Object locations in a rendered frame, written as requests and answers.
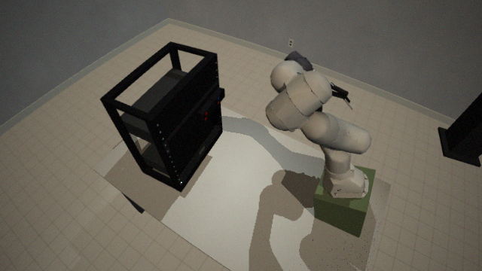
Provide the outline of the black server rack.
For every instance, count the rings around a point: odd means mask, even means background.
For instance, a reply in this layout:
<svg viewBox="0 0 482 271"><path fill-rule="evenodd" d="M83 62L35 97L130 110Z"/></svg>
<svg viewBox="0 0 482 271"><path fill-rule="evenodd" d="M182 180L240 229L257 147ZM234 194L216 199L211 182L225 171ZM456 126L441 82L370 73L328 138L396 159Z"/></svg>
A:
<svg viewBox="0 0 482 271"><path fill-rule="evenodd" d="M178 50L205 57L183 72ZM172 69L133 105L115 100L168 53ZM142 172L182 192L223 133L224 97L217 54L169 42L100 100ZM142 155L130 133L151 143Z"/></svg>

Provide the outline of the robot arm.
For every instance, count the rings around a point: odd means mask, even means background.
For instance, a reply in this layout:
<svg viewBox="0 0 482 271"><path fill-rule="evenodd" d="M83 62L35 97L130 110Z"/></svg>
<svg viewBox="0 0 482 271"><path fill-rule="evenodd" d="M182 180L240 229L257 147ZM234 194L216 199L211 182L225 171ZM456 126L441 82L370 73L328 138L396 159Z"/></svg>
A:
<svg viewBox="0 0 482 271"><path fill-rule="evenodd" d="M265 108L267 119L283 131L300 129L308 140L320 146L325 155L322 185L333 198L364 198L368 177L350 160L351 153L363 154L371 146L370 133L333 114L316 111L332 97L330 82L297 51L285 60L270 76L279 95Z"/></svg>

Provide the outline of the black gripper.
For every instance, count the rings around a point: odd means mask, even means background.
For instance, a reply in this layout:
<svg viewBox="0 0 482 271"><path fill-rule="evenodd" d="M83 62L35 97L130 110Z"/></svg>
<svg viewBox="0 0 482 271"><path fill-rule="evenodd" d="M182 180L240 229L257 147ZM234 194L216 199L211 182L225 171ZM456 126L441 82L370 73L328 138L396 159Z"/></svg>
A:
<svg viewBox="0 0 482 271"><path fill-rule="evenodd" d="M348 99L348 93L347 91L335 86L333 83L330 83L331 85L331 89L332 89L332 96L335 96L335 97L338 97L338 98L341 98L343 99L346 104L353 110L354 108L354 105L350 102L350 100ZM336 92L334 92L333 90L335 90ZM316 111L320 111L320 112L325 112L322 107L320 107L319 109L317 109ZM326 113L326 112L325 112Z"/></svg>

